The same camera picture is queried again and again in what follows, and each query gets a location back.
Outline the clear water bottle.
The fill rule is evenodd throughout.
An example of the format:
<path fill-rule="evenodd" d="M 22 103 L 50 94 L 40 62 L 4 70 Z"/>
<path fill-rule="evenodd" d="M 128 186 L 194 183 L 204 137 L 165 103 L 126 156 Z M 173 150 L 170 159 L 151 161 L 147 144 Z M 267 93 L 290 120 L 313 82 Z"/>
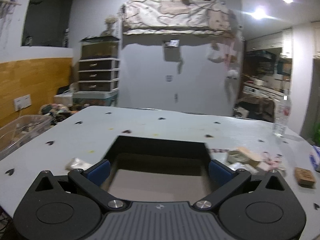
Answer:
<path fill-rule="evenodd" d="M 292 102 L 289 91 L 286 90 L 283 97 L 276 102 L 274 112 L 273 134 L 277 137 L 283 137 L 285 134 L 289 116 L 291 114 Z"/>

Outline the oval wooden block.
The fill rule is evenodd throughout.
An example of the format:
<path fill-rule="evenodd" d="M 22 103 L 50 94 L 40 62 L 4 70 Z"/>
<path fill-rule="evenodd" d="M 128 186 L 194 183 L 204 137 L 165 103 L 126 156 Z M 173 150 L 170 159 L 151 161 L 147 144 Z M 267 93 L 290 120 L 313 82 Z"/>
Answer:
<path fill-rule="evenodd" d="M 238 147 L 237 150 L 248 159 L 247 163 L 252 167 L 257 167 L 263 161 L 263 158 L 259 154 L 245 147 Z"/>

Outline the white plastic drawer unit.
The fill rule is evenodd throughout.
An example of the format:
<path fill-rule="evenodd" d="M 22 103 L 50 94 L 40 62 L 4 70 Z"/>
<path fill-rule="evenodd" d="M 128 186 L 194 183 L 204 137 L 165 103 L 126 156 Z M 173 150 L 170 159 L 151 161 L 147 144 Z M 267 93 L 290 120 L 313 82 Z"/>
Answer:
<path fill-rule="evenodd" d="M 119 87 L 120 59 L 99 58 L 79 61 L 79 90 L 115 92 Z"/>

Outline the white plush toy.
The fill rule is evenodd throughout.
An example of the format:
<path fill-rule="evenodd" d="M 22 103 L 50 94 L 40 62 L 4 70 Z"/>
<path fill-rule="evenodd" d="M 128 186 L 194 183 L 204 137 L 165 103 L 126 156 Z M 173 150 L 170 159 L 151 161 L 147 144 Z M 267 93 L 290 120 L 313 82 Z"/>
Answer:
<path fill-rule="evenodd" d="M 227 72 L 227 78 L 228 79 L 234 79 L 237 80 L 239 77 L 239 72 L 237 69 L 229 69 Z"/>

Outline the white wall power socket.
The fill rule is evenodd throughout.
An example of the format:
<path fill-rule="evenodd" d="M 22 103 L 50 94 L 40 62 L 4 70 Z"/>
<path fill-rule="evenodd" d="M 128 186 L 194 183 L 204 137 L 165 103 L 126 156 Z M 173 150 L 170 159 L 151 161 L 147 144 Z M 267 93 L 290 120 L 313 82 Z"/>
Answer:
<path fill-rule="evenodd" d="M 14 99 L 13 103 L 14 103 L 14 110 L 18 112 L 24 108 L 31 106 L 31 96 L 30 94 L 21 96 L 19 98 Z"/>

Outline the black storage box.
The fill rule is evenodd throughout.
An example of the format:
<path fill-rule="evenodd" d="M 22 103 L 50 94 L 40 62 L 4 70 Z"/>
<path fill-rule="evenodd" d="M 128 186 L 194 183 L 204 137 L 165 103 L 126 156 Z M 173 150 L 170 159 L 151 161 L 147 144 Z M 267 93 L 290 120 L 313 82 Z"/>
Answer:
<path fill-rule="evenodd" d="M 101 188 L 120 199 L 194 203 L 214 191 L 203 142 L 118 136 L 104 157 L 111 171 Z"/>

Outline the glass fish tank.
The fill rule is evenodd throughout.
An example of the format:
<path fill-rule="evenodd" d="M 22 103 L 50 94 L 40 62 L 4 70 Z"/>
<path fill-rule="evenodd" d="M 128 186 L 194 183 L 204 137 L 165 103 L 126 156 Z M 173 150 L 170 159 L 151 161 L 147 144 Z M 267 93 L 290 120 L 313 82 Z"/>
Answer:
<path fill-rule="evenodd" d="M 81 59 L 118 58 L 120 39 L 112 35 L 83 38 L 81 42 Z"/>

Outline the blue snack packet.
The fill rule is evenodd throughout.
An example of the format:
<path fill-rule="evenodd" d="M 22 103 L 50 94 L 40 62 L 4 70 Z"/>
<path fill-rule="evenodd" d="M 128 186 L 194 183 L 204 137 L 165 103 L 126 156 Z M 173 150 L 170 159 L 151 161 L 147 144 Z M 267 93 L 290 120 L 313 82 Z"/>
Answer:
<path fill-rule="evenodd" d="M 319 173 L 320 172 L 320 150 L 318 146 L 312 145 L 312 150 L 309 154 L 309 159 L 313 169 Z"/>

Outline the clear plastic storage bin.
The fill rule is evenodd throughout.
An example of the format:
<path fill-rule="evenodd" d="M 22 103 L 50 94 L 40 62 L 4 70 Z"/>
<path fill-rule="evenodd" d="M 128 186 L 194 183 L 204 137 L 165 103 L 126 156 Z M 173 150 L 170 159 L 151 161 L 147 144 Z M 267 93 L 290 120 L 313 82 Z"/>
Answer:
<path fill-rule="evenodd" d="M 48 115 L 24 115 L 1 128 L 1 160 L 51 127 Z"/>

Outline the patterned fabric canopy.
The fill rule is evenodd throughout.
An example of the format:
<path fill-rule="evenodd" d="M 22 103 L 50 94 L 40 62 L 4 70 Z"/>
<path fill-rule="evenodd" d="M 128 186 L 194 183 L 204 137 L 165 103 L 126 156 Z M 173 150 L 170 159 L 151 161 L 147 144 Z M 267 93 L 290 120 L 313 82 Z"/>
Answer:
<path fill-rule="evenodd" d="M 233 37 L 240 29 L 235 13 L 222 0 L 128 0 L 120 15 L 124 35 Z"/>

